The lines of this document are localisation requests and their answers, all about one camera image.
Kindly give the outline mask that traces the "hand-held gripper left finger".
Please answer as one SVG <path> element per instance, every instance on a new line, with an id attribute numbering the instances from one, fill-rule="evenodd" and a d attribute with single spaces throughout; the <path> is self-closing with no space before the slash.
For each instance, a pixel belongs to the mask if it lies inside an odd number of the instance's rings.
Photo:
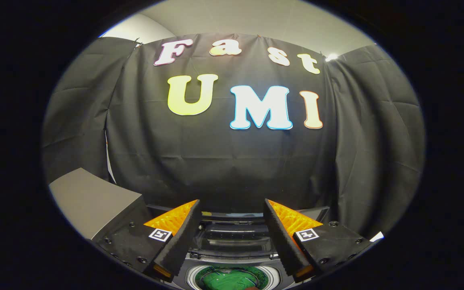
<path id="1" fill-rule="evenodd" d="M 172 282 L 179 275 L 201 221 L 200 200 L 153 217 L 137 199 L 95 235 L 95 244 L 142 275 Z"/>

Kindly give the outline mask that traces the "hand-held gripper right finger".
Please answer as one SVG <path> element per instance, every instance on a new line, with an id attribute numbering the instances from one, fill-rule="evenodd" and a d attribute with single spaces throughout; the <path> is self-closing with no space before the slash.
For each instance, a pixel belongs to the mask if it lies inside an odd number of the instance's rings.
<path id="1" fill-rule="evenodd" d="M 317 222 L 269 199 L 263 216 L 282 266 L 295 282 L 327 275 L 373 246 L 339 222 Z"/>

